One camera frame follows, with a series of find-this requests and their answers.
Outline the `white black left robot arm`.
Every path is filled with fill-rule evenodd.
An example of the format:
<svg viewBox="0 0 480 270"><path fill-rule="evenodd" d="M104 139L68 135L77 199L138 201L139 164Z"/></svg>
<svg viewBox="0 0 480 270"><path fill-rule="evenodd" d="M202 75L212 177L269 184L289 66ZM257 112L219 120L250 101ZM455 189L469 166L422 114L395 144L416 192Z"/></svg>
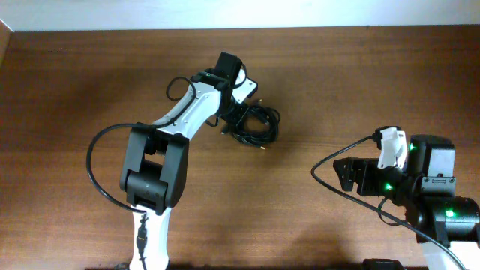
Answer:
<svg viewBox="0 0 480 270"><path fill-rule="evenodd" d="M213 68L187 79L183 97L146 129L130 131L120 188L134 209L129 269L165 269L170 215L185 189L190 141L211 116L240 104L257 85L240 58L222 52Z"/></svg>

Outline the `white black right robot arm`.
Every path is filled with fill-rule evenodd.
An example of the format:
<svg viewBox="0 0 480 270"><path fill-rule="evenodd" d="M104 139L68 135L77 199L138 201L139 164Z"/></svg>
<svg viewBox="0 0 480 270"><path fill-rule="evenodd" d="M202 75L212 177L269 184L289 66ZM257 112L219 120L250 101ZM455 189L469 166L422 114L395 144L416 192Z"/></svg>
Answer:
<svg viewBox="0 0 480 270"><path fill-rule="evenodd" d="M381 205L374 209L386 224L415 233L429 269L478 269L479 205L455 193L453 142L421 134L401 144L398 154L381 149L381 158L334 161L341 193L356 191L403 207L402 218L389 217Z"/></svg>

